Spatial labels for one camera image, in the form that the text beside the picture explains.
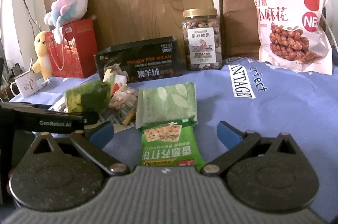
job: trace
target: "gold jar lid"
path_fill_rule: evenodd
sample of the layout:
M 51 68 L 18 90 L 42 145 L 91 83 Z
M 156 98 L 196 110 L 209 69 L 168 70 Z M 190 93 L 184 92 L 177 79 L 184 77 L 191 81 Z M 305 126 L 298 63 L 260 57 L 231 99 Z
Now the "gold jar lid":
M 195 17 L 195 16 L 206 16 L 206 15 L 214 15 L 217 16 L 217 10 L 216 9 L 190 9 L 185 10 L 183 12 L 183 17 Z

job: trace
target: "pink and blue plush toy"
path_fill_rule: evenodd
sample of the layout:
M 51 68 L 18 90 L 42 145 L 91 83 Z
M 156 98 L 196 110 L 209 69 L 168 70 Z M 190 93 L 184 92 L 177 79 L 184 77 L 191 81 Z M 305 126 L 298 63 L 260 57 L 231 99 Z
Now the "pink and blue plush toy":
M 56 0 L 52 3 L 51 12 L 45 15 L 45 24 L 54 26 L 55 42 L 63 40 L 62 26 L 80 20 L 87 11 L 88 0 Z

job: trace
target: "white mug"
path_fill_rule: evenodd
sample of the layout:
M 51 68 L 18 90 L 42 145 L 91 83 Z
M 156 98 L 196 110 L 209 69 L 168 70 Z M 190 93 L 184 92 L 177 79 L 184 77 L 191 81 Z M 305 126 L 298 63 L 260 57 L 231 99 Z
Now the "white mug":
M 35 92 L 38 91 L 37 81 L 35 79 L 35 75 L 33 71 L 27 71 L 18 75 L 15 78 L 15 81 L 11 83 L 11 92 L 17 96 L 12 89 L 13 84 L 16 84 L 18 87 L 20 94 L 23 98 L 31 96 Z

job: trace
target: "yellow plush toy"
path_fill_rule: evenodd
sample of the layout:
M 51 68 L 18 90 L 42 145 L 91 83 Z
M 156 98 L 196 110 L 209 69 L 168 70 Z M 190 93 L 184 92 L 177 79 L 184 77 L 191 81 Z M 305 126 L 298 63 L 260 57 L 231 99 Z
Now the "yellow plush toy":
M 33 65 L 33 71 L 35 73 L 41 72 L 42 77 L 46 80 L 48 77 L 53 75 L 52 66 L 47 51 L 47 44 L 45 34 L 46 31 L 40 32 L 34 40 L 34 48 L 37 53 L 38 59 Z

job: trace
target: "mug handle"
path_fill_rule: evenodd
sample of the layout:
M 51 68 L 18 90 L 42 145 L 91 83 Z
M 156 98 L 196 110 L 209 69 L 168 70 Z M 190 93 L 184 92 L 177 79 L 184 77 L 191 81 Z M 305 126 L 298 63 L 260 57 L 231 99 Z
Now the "mug handle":
M 16 94 L 14 93 L 14 91 L 13 91 L 13 89 L 12 89 L 13 84 L 16 84 L 16 82 L 14 81 L 14 82 L 11 83 L 11 86 L 10 86 L 11 92 L 13 93 L 14 96 L 18 96 L 18 95 L 16 95 Z

